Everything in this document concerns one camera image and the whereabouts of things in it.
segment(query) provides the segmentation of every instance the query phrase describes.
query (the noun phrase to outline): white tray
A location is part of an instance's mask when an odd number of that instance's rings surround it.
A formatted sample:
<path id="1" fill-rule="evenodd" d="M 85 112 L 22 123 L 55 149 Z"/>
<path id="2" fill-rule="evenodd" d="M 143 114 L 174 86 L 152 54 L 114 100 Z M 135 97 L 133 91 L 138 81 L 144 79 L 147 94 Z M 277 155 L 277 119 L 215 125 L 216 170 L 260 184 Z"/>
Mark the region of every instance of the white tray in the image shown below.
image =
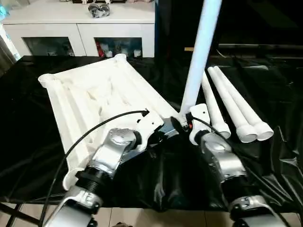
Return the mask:
<path id="1" fill-rule="evenodd" d="M 110 117 L 128 111 L 156 111 L 161 118 L 178 113 L 126 61 L 124 54 L 83 67 L 38 78 L 47 89 L 65 153 L 85 132 Z M 66 190 L 75 184 L 75 174 L 115 127 L 134 129 L 142 115 L 115 119 L 80 142 L 67 158 Z"/>

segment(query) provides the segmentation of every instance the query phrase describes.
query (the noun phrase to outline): black plastic sheet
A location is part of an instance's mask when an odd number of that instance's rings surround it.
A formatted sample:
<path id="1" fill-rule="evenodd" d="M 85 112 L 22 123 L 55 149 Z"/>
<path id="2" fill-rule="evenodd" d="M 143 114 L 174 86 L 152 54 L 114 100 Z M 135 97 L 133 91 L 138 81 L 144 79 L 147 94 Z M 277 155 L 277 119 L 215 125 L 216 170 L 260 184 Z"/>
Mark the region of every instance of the black plastic sheet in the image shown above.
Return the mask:
<path id="1" fill-rule="evenodd" d="M 37 81 L 100 61 L 99 57 L 23 57 L 0 78 L 0 200 L 42 203 L 64 152 L 46 89 Z M 130 64 L 176 109 L 180 107 L 188 60 Z M 222 114 L 231 128 L 234 151 L 244 163 L 251 184 L 278 212 L 303 214 L 303 68 L 302 60 L 213 58 L 257 114 L 274 129 L 266 141 L 240 143 L 216 90 Z M 198 102 L 203 103 L 200 92 Z M 52 203 L 64 190 L 61 171 Z M 201 168 L 199 149 L 187 135 L 175 136 L 124 163 L 114 180 L 107 207 L 225 210 L 211 177 Z"/>

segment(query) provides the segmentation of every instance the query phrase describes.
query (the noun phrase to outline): white pole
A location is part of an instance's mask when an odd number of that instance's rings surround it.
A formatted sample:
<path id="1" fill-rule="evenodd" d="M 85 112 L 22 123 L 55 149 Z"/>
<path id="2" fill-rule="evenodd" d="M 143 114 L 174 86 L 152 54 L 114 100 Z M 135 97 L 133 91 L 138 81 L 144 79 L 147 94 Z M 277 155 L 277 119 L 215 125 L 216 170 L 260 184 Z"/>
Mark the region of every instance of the white pole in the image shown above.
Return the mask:
<path id="1" fill-rule="evenodd" d="M 242 114 L 248 121 L 250 125 L 252 125 L 258 135 L 258 140 L 263 141 L 267 140 L 273 136 L 274 131 L 270 128 L 270 126 L 263 122 L 261 118 L 256 114 L 256 112 L 252 109 L 252 107 L 246 102 L 246 100 L 242 97 L 242 95 L 238 92 L 238 90 L 232 85 L 232 83 L 227 79 L 224 73 L 220 70 L 218 66 L 214 67 L 217 75 L 220 76 L 221 80 L 225 84 L 229 94 L 232 96 L 233 100 L 237 104 L 238 108 L 241 110 Z"/>
<path id="2" fill-rule="evenodd" d="M 211 76 L 214 85 L 216 86 L 219 95 L 229 115 L 231 116 L 232 122 L 236 126 L 236 132 L 239 139 L 243 143 L 250 143 L 254 141 L 257 138 L 255 128 L 248 124 L 247 120 L 241 113 L 231 95 L 228 93 L 226 87 L 224 86 L 220 77 L 216 74 L 216 71 L 213 69 L 213 67 L 209 67 L 207 71 L 209 72 L 209 75 Z"/>
<path id="3" fill-rule="evenodd" d="M 196 105 L 202 75 L 212 44 L 222 0 L 204 0 L 195 48 L 186 81 L 180 114 L 185 115 Z"/>
<path id="4" fill-rule="evenodd" d="M 207 109 L 212 125 L 215 129 L 217 129 L 221 133 L 221 135 L 223 135 L 226 139 L 228 139 L 231 136 L 231 131 L 228 125 L 224 122 L 224 119 L 221 115 L 220 109 L 218 107 L 218 104 L 216 102 L 212 88 L 210 87 L 205 72 L 203 73 L 202 76 L 201 85 L 202 85 L 202 89 L 203 89 L 203 93 L 206 100 Z"/>

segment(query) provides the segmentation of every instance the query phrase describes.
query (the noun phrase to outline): cabinet drawer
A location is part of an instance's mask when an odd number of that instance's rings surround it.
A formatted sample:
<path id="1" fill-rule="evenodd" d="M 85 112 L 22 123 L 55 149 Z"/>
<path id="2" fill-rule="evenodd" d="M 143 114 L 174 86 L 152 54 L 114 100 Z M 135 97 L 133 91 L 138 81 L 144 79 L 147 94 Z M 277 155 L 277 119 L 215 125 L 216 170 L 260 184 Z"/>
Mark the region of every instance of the cabinet drawer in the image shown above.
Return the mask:
<path id="1" fill-rule="evenodd" d="M 88 56 L 122 52 L 154 57 L 154 24 L 78 24 L 78 28 Z"/>
<path id="2" fill-rule="evenodd" d="M 76 24 L 3 25 L 20 56 L 86 55 Z"/>

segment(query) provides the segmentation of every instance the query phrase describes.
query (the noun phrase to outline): tiled floor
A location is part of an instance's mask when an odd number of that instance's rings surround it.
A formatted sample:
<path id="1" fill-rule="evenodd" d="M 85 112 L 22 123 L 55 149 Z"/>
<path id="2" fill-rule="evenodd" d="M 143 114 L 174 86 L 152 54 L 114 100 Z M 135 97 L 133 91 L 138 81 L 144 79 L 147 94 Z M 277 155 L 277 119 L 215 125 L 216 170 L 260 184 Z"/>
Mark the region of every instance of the tiled floor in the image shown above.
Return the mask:
<path id="1" fill-rule="evenodd" d="M 48 215 L 55 206 L 51 206 Z M 39 218 L 42 205 L 26 204 L 22 212 Z M 300 220 L 297 214 L 283 214 L 291 227 L 300 227 Z M 5 227 L 9 216 L 0 212 L 0 227 Z M 232 221 L 226 212 L 204 212 L 169 210 L 164 213 L 157 213 L 153 210 L 135 208 L 101 208 L 95 216 L 99 227 L 112 227 L 118 222 L 124 222 L 133 227 L 232 227 Z M 16 219 L 15 227 L 35 227 L 30 223 Z"/>

